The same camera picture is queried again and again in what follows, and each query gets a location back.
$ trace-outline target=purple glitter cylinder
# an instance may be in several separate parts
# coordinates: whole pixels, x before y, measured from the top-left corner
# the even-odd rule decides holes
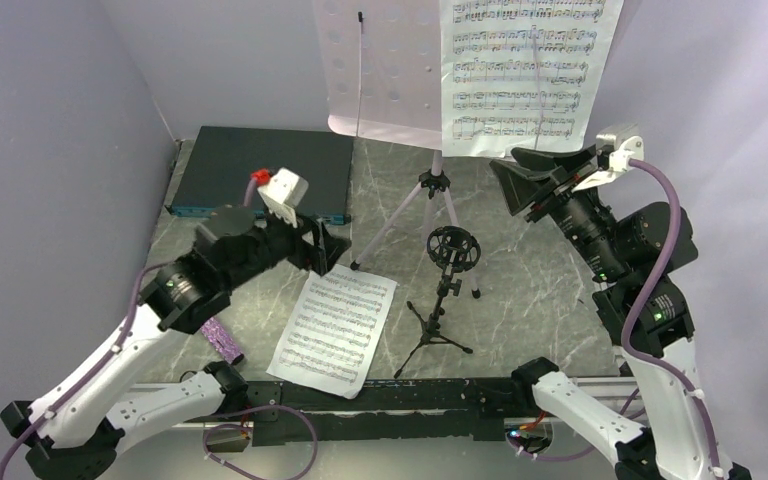
[[[237,365],[246,358],[243,351],[240,350],[240,346],[234,342],[234,339],[216,318],[211,317],[205,322],[201,326],[201,333],[207,337],[213,348],[222,355],[222,358],[231,365]]]

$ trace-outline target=tripod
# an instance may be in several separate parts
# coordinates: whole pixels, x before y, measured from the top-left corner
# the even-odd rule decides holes
[[[454,280],[454,274],[471,270],[478,259],[481,257],[481,247],[478,241],[469,232],[456,226],[440,227],[428,236],[426,244],[428,256],[439,268],[443,270],[440,282],[437,284],[437,302],[434,309],[428,315],[428,320],[424,320],[422,315],[413,306],[410,301],[407,302],[408,309],[416,315],[419,324],[422,326],[422,336],[419,343],[411,350],[405,363],[396,371],[393,378],[399,378],[405,366],[407,366],[413,354],[426,345],[454,345],[463,350],[464,353],[471,354],[472,349],[465,347],[460,343],[444,337],[440,333],[440,317],[446,313],[443,310],[443,299],[449,295],[457,297],[461,290],[461,281]]]
[[[452,226],[459,227],[458,215],[455,213],[455,204],[452,202],[452,194],[449,192],[451,184],[452,182],[446,174],[443,173],[443,154],[439,150],[436,150],[434,152],[434,160],[431,162],[431,169],[419,176],[419,181],[416,183],[416,186],[413,187],[413,190],[411,190],[408,196],[405,197],[402,204],[396,208],[396,211],[393,212],[390,218],[384,222],[384,226],[375,234],[372,241],[363,249],[363,252],[361,252],[357,259],[352,262],[352,270],[359,269],[364,260],[375,251],[378,244],[381,243],[381,240],[384,238],[384,235],[393,228],[393,224],[396,223],[396,219],[399,218],[399,215],[408,208],[408,205],[410,205],[413,199],[419,195],[419,192],[423,188],[428,189],[428,202],[425,204],[425,218],[422,223],[422,238],[430,238],[429,234],[431,233],[432,216],[434,215],[434,202],[432,200],[437,193],[443,194],[443,198],[446,200],[446,210],[449,212],[449,221],[452,223]],[[475,279],[475,272],[469,273],[469,283],[473,298],[479,298],[481,296],[481,290],[478,289],[478,281]]]

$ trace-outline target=sheet music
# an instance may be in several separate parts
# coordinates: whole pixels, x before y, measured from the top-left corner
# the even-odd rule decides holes
[[[396,282],[336,265],[311,273],[287,321],[266,373],[324,392],[360,392]]]
[[[443,155],[584,144],[623,0],[440,0]]]

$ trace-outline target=gray marble tabletop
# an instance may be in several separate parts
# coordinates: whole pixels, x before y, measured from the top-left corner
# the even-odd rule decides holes
[[[177,189],[192,145],[184,142],[167,195]],[[418,175],[430,167],[431,157],[430,150],[356,140],[349,195],[353,220],[329,228],[353,242],[341,264],[349,265],[360,254]],[[596,288],[591,273],[555,224],[548,219],[527,224],[511,217],[485,159],[450,158],[443,169],[452,181],[461,226],[481,245],[475,272],[482,296],[473,299],[464,278],[461,295],[444,301],[451,313],[443,317],[441,331],[475,353],[466,355],[451,346],[420,349],[402,378],[507,376],[538,356],[553,360],[571,376],[617,375],[610,340],[590,299]],[[399,284],[369,371],[371,379],[392,378],[419,340],[419,322],[405,301],[427,314],[436,300],[441,271],[420,239],[426,199],[417,197],[362,266]],[[435,226],[448,224],[443,199],[438,195],[435,201]],[[161,213],[147,263],[168,261],[188,251],[193,228],[201,221]],[[219,315],[248,357],[240,366],[245,378],[275,379],[266,367],[307,275],[283,262],[238,289],[231,307]],[[174,382],[185,371],[220,358],[196,334],[183,348],[159,358],[140,381]]]

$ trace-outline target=robotic arm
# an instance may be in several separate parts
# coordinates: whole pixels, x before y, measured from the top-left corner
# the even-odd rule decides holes
[[[122,396],[160,352],[180,348],[230,305],[234,289],[281,260],[319,275],[333,268],[351,243],[296,213],[306,190],[307,182],[286,169],[259,187],[269,209],[265,227],[246,208],[215,210],[196,228],[193,248],[159,267],[139,306],[77,370],[33,402],[14,401],[1,412],[11,435],[30,447],[26,459],[38,478],[91,480],[156,433],[248,403],[245,380],[225,362],[134,400]]]
[[[613,344],[623,347],[651,429],[584,394],[545,358],[513,372],[521,401],[569,424],[615,466],[621,480],[749,479],[748,470],[732,463],[718,444],[716,451],[709,448],[713,428],[704,396],[687,387],[699,381],[694,327],[684,296],[667,275],[698,256],[687,213],[682,209],[671,219],[670,205],[659,202],[618,221],[594,188],[613,182],[634,162],[646,169],[636,126],[607,129],[596,145],[573,154],[520,148],[511,153],[516,164],[490,164],[511,215],[524,211],[529,222],[548,215],[587,262],[593,281],[608,285],[593,299]],[[678,237],[664,264],[659,256],[671,228],[678,228]],[[648,298],[630,319],[630,337],[624,336],[641,291]]]

